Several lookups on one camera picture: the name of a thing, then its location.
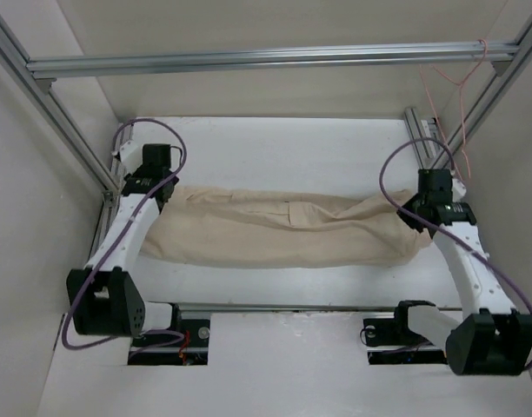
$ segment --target beige cloth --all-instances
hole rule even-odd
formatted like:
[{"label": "beige cloth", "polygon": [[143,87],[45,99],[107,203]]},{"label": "beige cloth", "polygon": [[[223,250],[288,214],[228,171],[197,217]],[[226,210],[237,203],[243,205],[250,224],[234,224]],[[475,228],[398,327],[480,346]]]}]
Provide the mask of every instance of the beige cloth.
[{"label": "beige cloth", "polygon": [[[400,203],[411,193],[393,194]],[[226,268],[397,265],[428,246],[383,195],[329,195],[176,187],[143,252]]]}]

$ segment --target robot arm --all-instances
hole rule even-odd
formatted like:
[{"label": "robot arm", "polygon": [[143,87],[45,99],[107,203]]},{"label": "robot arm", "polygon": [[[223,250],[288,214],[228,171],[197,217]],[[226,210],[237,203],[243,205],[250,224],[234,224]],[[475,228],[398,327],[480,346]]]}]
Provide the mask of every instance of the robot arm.
[{"label": "robot arm", "polygon": [[[166,144],[147,144],[140,147],[129,141],[121,147],[116,157],[128,172],[117,216],[103,244],[84,269],[70,271],[67,291],[71,303],[92,269],[120,237],[145,195],[171,175],[170,146]],[[144,237],[160,215],[163,205],[171,197],[178,181],[176,177],[173,178],[143,203],[129,230],[99,268],[73,314],[75,329],[79,334],[135,337],[150,329],[177,328],[180,317],[176,306],[144,301],[130,277],[130,272]]]},{"label": "robot arm", "polygon": [[[448,170],[421,169],[418,194],[404,207],[488,258],[469,205],[453,202]],[[401,212],[399,216],[411,228],[424,229],[415,219]],[[455,374],[520,374],[532,348],[532,316],[517,311],[492,271],[471,253],[443,233],[430,233],[456,284],[463,322],[427,301],[402,301],[395,311],[397,333],[405,338],[418,334],[440,348]]]}]

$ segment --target enclosure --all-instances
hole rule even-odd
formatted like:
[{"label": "enclosure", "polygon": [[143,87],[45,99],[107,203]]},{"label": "enclosure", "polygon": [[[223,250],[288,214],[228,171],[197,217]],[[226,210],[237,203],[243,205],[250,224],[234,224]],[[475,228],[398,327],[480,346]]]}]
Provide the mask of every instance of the enclosure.
[{"label": "enclosure", "polygon": [[[366,314],[404,299],[460,314],[434,245],[393,268],[140,255],[145,299],[212,313],[209,365],[128,367],[126,339],[56,342],[65,277],[115,215],[120,122],[174,127],[183,185],[361,198],[393,149],[439,135],[419,65],[466,172],[458,88],[429,66],[461,79],[481,60],[463,91],[467,199],[492,259],[532,300],[532,0],[1,1],[0,415],[532,415],[532,371],[368,365]],[[131,138],[171,141],[144,124],[119,141]],[[414,190],[419,166],[444,165],[411,148],[387,186]]]}]

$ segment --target screw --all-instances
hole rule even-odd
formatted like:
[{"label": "screw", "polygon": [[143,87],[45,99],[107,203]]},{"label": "screw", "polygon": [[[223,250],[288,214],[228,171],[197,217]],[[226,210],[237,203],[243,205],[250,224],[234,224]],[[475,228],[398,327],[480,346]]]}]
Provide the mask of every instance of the screw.
[{"label": "screw", "polygon": [[365,329],[365,334],[369,339],[372,339],[376,336],[376,328],[372,325],[367,326]]},{"label": "screw", "polygon": [[201,339],[208,339],[210,337],[210,329],[209,328],[199,328],[198,329],[198,337]]}]

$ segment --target white floor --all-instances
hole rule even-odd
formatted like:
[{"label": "white floor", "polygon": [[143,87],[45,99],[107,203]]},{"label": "white floor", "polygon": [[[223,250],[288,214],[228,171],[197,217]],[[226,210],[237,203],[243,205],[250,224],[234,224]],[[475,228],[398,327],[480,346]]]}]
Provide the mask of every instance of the white floor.
[{"label": "white floor", "polygon": [[[167,117],[185,139],[181,184],[298,191],[351,197],[379,192],[378,173],[408,141],[400,120]],[[165,129],[139,123],[140,142],[175,142]],[[413,150],[390,166],[389,189],[416,189]],[[140,256],[133,273],[148,301],[286,306],[394,307],[403,299],[460,307],[435,247],[399,268],[218,269]]]},{"label": "white floor", "polygon": [[214,314],[206,367],[124,366],[126,339],[80,352],[58,344],[38,417],[532,417],[528,373],[369,366],[362,318]]}]

